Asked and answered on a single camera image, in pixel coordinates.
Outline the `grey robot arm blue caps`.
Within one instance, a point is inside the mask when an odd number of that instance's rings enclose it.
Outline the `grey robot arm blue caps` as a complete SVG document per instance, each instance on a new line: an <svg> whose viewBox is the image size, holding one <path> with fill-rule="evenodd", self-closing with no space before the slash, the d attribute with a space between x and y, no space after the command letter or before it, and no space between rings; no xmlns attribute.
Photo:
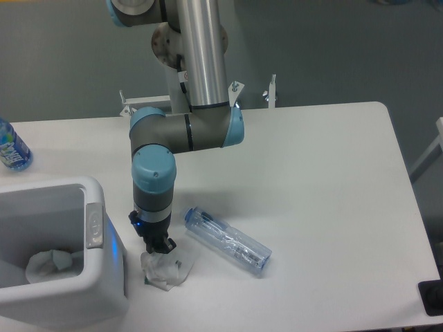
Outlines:
<svg viewBox="0 0 443 332"><path fill-rule="evenodd" d="M107 8L118 26L170 28L172 37L153 39L152 45L174 51L173 67L188 76L180 86L183 113L168 116L143 107L130 120L134 210L129 220L149 253L167 254L176 246L168 235L175 155L244 139L242 112L229 102L219 6L216 1L108 1Z"/></svg>

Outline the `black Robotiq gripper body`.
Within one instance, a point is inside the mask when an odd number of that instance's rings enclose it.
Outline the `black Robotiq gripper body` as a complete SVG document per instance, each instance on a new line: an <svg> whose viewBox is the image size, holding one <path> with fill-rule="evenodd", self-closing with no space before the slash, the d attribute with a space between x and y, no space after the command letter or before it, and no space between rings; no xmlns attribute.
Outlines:
<svg viewBox="0 0 443 332"><path fill-rule="evenodd" d="M170 226L170 217L156 222L151 223L152 225L152 245L154 246L156 240L162 239L163 237L168 238L168 228Z"/></svg>

